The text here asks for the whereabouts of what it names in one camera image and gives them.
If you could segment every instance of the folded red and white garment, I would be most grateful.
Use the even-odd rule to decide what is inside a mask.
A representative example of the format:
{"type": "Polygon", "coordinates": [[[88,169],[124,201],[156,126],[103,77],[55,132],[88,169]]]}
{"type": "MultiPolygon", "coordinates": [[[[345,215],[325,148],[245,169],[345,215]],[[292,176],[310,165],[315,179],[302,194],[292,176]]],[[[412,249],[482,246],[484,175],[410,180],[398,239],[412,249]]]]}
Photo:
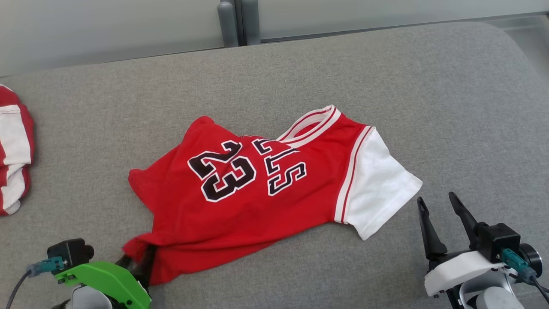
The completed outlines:
{"type": "Polygon", "coordinates": [[[29,165],[34,154],[34,122],[10,88],[0,84],[0,216],[21,206],[29,190],[29,165]]]}

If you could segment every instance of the basketball jersey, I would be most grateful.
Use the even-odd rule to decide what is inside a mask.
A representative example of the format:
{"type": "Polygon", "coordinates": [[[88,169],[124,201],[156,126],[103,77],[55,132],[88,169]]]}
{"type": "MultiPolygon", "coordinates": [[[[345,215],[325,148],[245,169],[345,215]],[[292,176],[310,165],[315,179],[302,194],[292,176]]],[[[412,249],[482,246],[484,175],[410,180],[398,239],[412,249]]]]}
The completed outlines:
{"type": "Polygon", "coordinates": [[[327,222],[366,240],[421,187],[372,126],[334,106],[309,112],[272,140],[236,136],[206,116],[131,187],[153,230],[125,246],[139,260],[159,247],[152,284],[202,271],[327,222]]]}

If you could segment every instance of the white sleeve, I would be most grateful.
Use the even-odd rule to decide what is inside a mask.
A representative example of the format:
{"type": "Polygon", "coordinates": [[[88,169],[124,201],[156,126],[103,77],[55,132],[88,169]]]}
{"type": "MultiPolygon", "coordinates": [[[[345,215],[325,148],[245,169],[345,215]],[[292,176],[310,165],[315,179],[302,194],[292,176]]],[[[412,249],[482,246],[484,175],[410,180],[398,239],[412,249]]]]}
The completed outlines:
{"type": "Polygon", "coordinates": [[[351,181],[346,189],[340,221],[352,224],[362,240],[368,239],[421,188],[422,182],[389,154],[381,136],[372,128],[357,140],[351,181]]]}

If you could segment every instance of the black cable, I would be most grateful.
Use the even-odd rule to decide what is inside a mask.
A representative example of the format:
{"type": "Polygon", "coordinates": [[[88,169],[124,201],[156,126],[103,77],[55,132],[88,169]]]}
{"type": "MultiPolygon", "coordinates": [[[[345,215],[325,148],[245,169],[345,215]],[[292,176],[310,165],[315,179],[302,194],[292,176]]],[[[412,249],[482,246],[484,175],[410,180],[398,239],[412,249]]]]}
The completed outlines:
{"type": "Polygon", "coordinates": [[[5,306],[5,309],[10,309],[12,307],[12,302],[13,302],[13,299],[15,298],[15,293],[17,293],[17,290],[19,290],[19,287],[23,283],[23,280],[25,280],[25,278],[27,278],[30,274],[31,274],[31,270],[29,269],[23,275],[23,277],[21,277],[21,279],[19,279],[19,282],[17,282],[17,284],[15,285],[15,288],[13,289],[12,294],[9,296],[8,304],[5,306]]]}
{"type": "Polygon", "coordinates": [[[539,282],[537,282],[536,280],[536,276],[531,276],[530,277],[530,280],[532,280],[532,283],[533,285],[540,291],[541,295],[544,297],[544,299],[547,301],[547,303],[549,304],[549,295],[547,295],[547,293],[545,293],[544,289],[542,288],[542,286],[540,285],[539,282]]]}

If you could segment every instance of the white panel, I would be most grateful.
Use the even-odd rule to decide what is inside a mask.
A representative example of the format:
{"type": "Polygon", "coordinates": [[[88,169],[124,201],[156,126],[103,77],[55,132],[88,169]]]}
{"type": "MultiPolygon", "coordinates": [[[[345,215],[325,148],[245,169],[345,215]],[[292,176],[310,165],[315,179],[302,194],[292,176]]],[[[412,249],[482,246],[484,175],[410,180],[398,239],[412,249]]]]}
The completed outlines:
{"type": "Polygon", "coordinates": [[[0,0],[0,76],[222,47],[219,0],[0,0]]]}
{"type": "Polygon", "coordinates": [[[259,22],[267,39],[548,10],[548,0],[259,0],[259,22]]]}

